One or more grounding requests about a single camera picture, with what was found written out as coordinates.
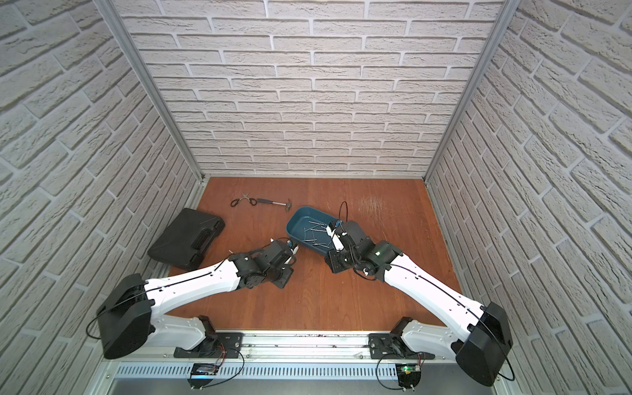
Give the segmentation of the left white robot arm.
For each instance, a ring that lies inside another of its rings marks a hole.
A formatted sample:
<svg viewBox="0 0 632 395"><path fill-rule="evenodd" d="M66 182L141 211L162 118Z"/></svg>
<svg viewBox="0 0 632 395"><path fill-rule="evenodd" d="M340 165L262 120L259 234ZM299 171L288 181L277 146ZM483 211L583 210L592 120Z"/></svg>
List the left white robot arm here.
<svg viewBox="0 0 632 395"><path fill-rule="evenodd" d="M282 289L293 273L297 243L288 238L263 248L234 253L210 267L164 278L125 277L97 309L94 324L104 357L115 360L144 346L172 347L176 358L223 358L209 317L184 319L171 311L216 294L253 289L271 282Z"/></svg>

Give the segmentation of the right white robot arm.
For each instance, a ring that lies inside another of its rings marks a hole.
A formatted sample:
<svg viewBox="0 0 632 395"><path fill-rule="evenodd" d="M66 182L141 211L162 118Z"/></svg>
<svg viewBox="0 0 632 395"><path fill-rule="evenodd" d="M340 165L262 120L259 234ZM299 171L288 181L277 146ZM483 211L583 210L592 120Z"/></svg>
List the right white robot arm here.
<svg viewBox="0 0 632 395"><path fill-rule="evenodd" d="M331 221L325 262L333 273L353 269L410 296L441 321L440 326L403 319L395 334L412 352L453 360L470 378L490 387L509 362L513 347L508 314L446 286L386 240L374 243L356 222Z"/></svg>

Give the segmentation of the teal plastic storage box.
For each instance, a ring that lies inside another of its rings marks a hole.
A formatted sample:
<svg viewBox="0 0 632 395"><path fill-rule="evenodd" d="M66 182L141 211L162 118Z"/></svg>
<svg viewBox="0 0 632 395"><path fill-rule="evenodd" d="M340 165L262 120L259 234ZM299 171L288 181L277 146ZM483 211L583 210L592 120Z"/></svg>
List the teal plastic storage box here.
<svg viewBox="0 0 632 395"><path fill-rule="evenodd" d="M336 218L320 210L304 206L296 210L286 224L286 233L299 245L326 256L333 248L327 227Z"/></svg>

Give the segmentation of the black plastic tool case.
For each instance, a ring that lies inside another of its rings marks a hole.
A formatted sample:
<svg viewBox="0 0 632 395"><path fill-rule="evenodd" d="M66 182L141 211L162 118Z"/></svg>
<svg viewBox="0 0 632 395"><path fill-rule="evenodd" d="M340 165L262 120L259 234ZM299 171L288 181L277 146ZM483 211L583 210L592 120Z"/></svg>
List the black plastic tool case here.
<svg viewBox="0 0 632 395"><path fill-rule="evenodd" d="M184 208L149 248L150 258L185 271L199 269L210 247L225 228L222 218Z"/></svg>

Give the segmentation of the left controller board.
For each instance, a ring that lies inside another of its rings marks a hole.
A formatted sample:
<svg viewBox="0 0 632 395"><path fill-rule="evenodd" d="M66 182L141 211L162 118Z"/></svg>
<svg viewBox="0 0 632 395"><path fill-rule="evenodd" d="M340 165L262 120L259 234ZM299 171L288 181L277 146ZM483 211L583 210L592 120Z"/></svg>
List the left controller board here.
<svg viewBox="0 0 632 395"><path fill-rule="evenodd" d="M189 375L189 385L192 389L207 388L217 376L215 364L195 363Z"/></svg>

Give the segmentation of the controller board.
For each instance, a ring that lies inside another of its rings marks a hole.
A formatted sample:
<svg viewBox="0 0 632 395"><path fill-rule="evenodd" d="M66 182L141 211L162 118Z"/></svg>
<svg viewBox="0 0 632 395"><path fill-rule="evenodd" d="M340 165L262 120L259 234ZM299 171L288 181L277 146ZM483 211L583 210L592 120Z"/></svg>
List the controller board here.
<svg viewBox="0 0 632 395"><path fill-rule="evenodd" d="M215 364L195 363L189 375L189 385L192 389L207 388L217 376Z"/></svg>
<svg viewBox="0 0 632 395"><path fill-rule="evenodd" d="M421 382L421 367L419 365L396 364L395 369L398 386L403 391L414 391Z"/></svg>

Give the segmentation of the right controller board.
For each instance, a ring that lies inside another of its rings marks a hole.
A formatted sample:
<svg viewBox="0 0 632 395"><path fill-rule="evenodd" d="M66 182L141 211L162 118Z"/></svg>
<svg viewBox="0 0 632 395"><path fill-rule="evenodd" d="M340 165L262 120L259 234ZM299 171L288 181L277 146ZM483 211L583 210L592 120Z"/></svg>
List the right controller board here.
<svg viewBox="0 0 632 395"><path fill-rule="evenodd" d="M396 364L395 369L398 386L403 391L414 391L421 382L421 367L419 365Z"/></svg>

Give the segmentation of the small black-handled hammer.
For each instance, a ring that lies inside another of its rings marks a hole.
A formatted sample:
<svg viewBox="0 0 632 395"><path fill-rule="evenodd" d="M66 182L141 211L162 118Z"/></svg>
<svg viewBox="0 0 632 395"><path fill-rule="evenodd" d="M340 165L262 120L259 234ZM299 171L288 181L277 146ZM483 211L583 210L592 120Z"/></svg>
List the small black-handled hammer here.
<svg viewBox="0 0 632 395"><path fill-rule="evenodd" d="M291 210L292 208L292 202L290 199L288 199L286 202L277 202L277 201L273 201L269 199L257 198L256 202L257 204L268 204L268 205L280 206L280 207L283 207L286 212L289 212L289 210Z"/></svg>

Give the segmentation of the black-handled scissors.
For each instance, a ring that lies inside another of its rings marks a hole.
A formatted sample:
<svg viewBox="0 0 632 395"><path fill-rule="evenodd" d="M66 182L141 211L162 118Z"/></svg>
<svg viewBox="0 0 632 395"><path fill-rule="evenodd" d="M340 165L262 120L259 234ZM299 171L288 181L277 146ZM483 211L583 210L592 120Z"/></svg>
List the black-handled scissors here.
<svg viewBox="0 0 632 395"><path fill-rule="evenodd" d="M238 206L242 201L247 202L248 204L250 204L251 206L256 206L258 204L258 201L256 198L254 197L250 197L249 193L246 194L242 194L240 197L236 197L235 199L233 199L230 202L230 206L231 207L236 207Z"/></svg>

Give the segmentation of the aluminium front rail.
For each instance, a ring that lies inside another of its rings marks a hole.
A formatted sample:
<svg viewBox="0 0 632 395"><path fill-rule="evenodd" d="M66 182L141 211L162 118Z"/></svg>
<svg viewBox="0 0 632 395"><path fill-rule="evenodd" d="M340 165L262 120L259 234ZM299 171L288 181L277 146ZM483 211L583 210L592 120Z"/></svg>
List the aluminium front rail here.
<svg viewBox="0 0 632 395"><path fill-rule="evenodd" d="M115 379L182 379L188 381L195 363L215 364L224 380L379 380L396 383L396 364L456 365L445 357L372 360L368 335L373 332L244 331L238 359L174 358L164 347L146 349L112 363Z"/></svg>

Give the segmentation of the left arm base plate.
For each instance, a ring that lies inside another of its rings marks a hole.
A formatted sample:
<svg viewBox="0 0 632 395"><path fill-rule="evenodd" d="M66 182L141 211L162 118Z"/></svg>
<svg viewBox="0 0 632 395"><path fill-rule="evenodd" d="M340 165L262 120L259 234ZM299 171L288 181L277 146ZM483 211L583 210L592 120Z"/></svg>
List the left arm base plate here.
<svg viewBox="0 0 632 395"><path fill-rule="evenodd" d="M243 332L217 332L207 337L192 350L184 350L176 347L174 358L187 359L218 359L222 352L225 352L227 359L238 359L238 352L241 350Z"/></svg>

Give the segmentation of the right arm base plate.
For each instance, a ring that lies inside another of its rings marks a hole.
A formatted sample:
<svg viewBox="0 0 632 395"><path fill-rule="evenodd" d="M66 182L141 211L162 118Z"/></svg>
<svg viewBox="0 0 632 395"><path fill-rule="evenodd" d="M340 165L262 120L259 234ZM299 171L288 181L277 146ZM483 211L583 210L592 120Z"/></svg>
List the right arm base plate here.
<svg viewBox="0 0 632 395"><path fill-rule="evenodd" d="M435 355L426 352L414 352L405 345L401 337L390 332L374 332L368 335L368 348L372 360L383 357L404 360L434 360Z"/></svg>

